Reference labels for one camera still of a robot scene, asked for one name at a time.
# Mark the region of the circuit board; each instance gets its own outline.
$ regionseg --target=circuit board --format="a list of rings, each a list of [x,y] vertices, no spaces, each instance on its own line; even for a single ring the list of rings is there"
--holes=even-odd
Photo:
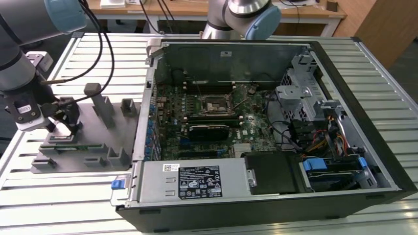
[[[263,114],[264,92],[252,88],[249,84],[239,84],[229,94],[199,95],[187,94],[181,87],[157,87],[161,160],[205,158],[193,156],[196,152],[207,152],[217,158],[233,158],[232,146],[236,143],[248,143],[252,151],[276,150]],[[221,122],[229,124],[225,140],[189,141],[187,130],[193,122],[184,117],[211,115],[224,116]],[[195,121],[196,125],[216,125],[216,122]]]

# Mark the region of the slotted metal table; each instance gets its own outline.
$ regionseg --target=slotted metal table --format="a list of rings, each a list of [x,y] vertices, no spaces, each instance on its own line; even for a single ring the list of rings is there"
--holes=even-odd
[[[112,102],[141,101],[145,83],[145,46],[155,35],[109,34],[116,70],[104,94]],[[197,39],[197,35],[167,38]],[[272,37],[271,40],[319,41],[388,146],[418,186],[418,106],[362,43],[350,38]],[[72,38],[49,79],[72,77],[93,63],[99,38]],[[84,84],[104,84],[111,67],[108,48],[96,68],[83,79],[55,85],[57,95],[83,96]],[[111,182],[129,171],[32,174],[30,162],[45,130],[17,131],[0,160],[0,233],[139,235],[109,203]],[[418,194],[388,205],[372,206],[342,219],[177,231],[176,235],[418,234]]]

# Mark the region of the blue latch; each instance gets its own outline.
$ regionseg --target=blue latch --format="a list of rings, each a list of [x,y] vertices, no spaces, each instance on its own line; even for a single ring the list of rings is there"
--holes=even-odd
[[[359,157],[358,158],[358,162],[360,164],[360,167],[366,168],[367,167],[367,162],[366,162],[366,159],[363,157]]]
[[[112,190],[124,189],[124,180],[113,180],[111,188]]]
[[[303,168],[306,171],[326,170],[327,164],[322,158],[308,158],[303,161]]]

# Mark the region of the power supply label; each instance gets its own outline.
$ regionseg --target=power supply label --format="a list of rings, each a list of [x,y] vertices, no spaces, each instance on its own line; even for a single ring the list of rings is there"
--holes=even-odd
[[[196,166],[179,168],[179,198],[221,197],[219,166]]]

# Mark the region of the white label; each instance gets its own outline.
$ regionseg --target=white label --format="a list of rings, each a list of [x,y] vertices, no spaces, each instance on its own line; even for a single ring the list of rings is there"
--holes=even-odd
[[[20,107],[20,108],[17,108],[17,112],[18,112],[20,114],[24,114],[24,113],[29,112],[30,110],[32,110],[32,107],[30,107],[29,104],[25,105],[25,106],[22,106],[22,107]]]
[[[68,136],[53,136],[53,138],[55,138],[55,139],[60,139],[60,140],[63,140],[63,139],[67,139],[67,138],[68,138]]]
[[[164,164],[163,171],[179,171],[180,164]]]
[[[135,4],[135,5],[140,5],[140,1],[141,1],[143,3],[145,3],[145,0],[125,0],[125,3],[128,3],[128,4]]]

